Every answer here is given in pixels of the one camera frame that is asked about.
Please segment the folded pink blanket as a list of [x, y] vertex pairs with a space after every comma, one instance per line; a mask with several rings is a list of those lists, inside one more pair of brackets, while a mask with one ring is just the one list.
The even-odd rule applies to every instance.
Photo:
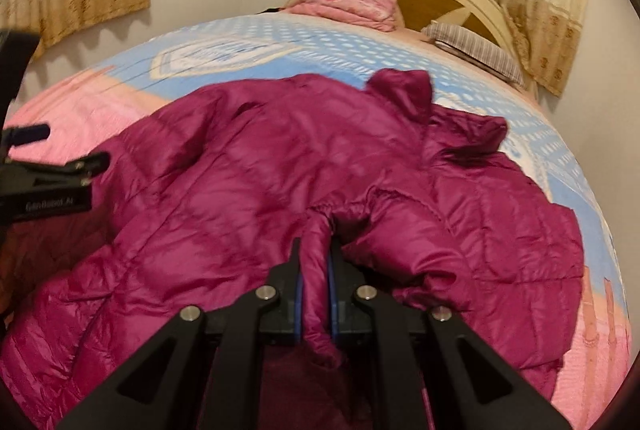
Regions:
[[397, 28], [396, 0], [291, 0], [282, 11], [367, 27], [383, 33]]

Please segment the magenta quilted puffer jacket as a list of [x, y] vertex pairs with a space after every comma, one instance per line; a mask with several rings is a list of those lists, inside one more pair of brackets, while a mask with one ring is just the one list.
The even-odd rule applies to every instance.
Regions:
[[500, 146], [503, 118], [432, 100], [422, 71], [363, 89], [320, 75], [212, 85], [106, 140], [88, 213], [17, 224], [1, 296], [21, 306], [1, 377], [51, 429], [182, 307], [216, 310], [300, 247], [302, 350], [268, 360], [265, 429], [363, 428], [329, 335], [330, 240], [407, 305], [458, 311], [545, 398], [570, 349], [584, 250]]

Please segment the striped pillow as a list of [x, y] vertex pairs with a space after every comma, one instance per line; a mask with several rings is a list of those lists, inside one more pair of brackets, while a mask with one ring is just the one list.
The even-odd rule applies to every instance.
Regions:
[[438, 22], [423, 27], [421, 33], [436, 47], [483, 68], [509, 85], [524, 87], [518, 61], [509, 52], [479, 34], [460, 25]]

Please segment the pink and blue bedspread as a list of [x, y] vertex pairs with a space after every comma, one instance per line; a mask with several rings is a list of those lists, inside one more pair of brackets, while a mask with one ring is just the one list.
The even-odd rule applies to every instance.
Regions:
[[369, 28], [287, 13], [261, 13], [181, 28], [70, 76], [14, 106], [13, 126], [46, 123], [47, 140], [14, 155], [61, 164], [88, 153], [141, 117], [200, 87], [236, 79], [316, 73], [361, 87], [380, 68], [424, 70], [435, 101], [501, 116], [501, 149], [550, 201], [572, 209], [585, 248], [584, 285], [554, 406], [587, 429], [623, 384], [631, 326], [611, 231], [578, 161], [539, 107], [496, 77], [410, 30]]

